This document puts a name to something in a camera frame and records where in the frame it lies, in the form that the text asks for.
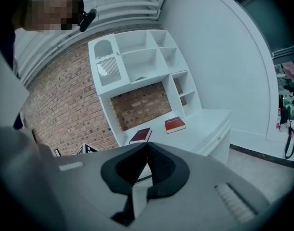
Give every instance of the brick wall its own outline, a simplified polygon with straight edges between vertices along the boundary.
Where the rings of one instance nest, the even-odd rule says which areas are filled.
[[[91,74],[88,41],[110,33],[161,29],[158,24],[109,29],[76,42],[51,60],[28,86],[22,113],[36,140],[62,155],[76,152],[83,142],[101,150],[118,147],[110,131]]]
[[[123,131],[171,111],[161,82],[114,97],[111,103]]]

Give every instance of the pink cloth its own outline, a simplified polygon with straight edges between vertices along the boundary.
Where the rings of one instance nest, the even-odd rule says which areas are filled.
[[[294,63],[288,62],[288,63],[282,64],[282,66],[284,68],[285,75],[288,78],[291,78],[292,80],[294,80]]]

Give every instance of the black baseboard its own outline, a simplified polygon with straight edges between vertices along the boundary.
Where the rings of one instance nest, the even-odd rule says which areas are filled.
[[[260,152],[251,151],[251,150],[245,149],[243,147],[240,147],[240,146],[237,146],[237,145],[234,145],[234,144],[230,144],[230,149],[233,149],[235,151],[242,152],[242,153],[245,153],[245,154],[248,154],[248,155],[251,155],[251,156],[255,156],[257,158],[260,158],[260,159],[263,159],[263,160],[266,160],[266,161],[269,161],[269,162],[272,162],[272,163],[275,163],[275,164],[280,164],[280,165],[283,165],[283,166],[286,166],[286,167],[294,168],[294,162],[290,161],[290,160],[286,160],[286,159],[283,159],[283,158],[278,158],[278,157],[275,157],[275,156],[270,156],[270,155],[260,153]]]

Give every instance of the person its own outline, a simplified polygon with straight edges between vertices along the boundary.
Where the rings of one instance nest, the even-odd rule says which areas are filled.
[[[72,25],[79,25],[83,19],[83,0],[4,1],[7,9],[0,9],[0,51],[16,76],[18,70],[14,58],[15,30],[72,29]],[[14,128],[21,127],[22,122],[18,117]]]

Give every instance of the floor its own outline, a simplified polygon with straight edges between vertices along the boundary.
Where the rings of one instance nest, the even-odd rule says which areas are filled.
[[[272,203],[294,186],[294,168],[230,149],[227,166],[258,188]]]

